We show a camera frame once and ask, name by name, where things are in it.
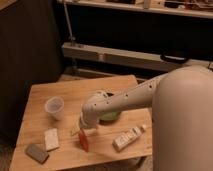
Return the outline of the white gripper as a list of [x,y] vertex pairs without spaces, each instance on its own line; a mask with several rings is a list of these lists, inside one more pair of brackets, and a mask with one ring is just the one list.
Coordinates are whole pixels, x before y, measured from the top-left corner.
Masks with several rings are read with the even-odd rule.
[[75,124],[71,128],[71,135],[74,136],[80,131],[80,127],[83,129],[97,128],[99,118],[97,114],[82,113],[79,118],[79,125]]

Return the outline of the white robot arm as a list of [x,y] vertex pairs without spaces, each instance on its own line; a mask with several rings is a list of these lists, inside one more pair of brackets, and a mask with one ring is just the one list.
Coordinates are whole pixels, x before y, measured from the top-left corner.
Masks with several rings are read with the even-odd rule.
[[213,171],[213,71],[188,66],[108,97],[100,91],[81,108],[78,124],[101,115],[152,109],[153,171]]

